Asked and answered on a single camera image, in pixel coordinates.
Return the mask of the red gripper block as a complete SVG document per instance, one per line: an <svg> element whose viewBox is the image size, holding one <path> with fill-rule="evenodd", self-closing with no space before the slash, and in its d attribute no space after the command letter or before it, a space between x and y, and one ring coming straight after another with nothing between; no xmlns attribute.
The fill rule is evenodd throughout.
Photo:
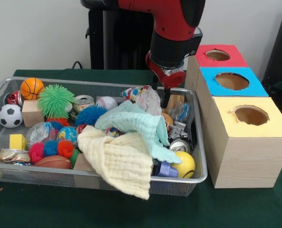
<svg viewBox="0 0 282 228"><path fill-rule="evenodd" d="M161 108L167 108L170 99L170 88L178 87L186 79L186 73L184 72L182 63L175 68L165 68L154 63L150 58L150 51L145 57L145 62L149 69L155 74L152 79L151 87L153 90L157 90L158 83L160 82L164 86L164 97L161 101Z"/></svg>

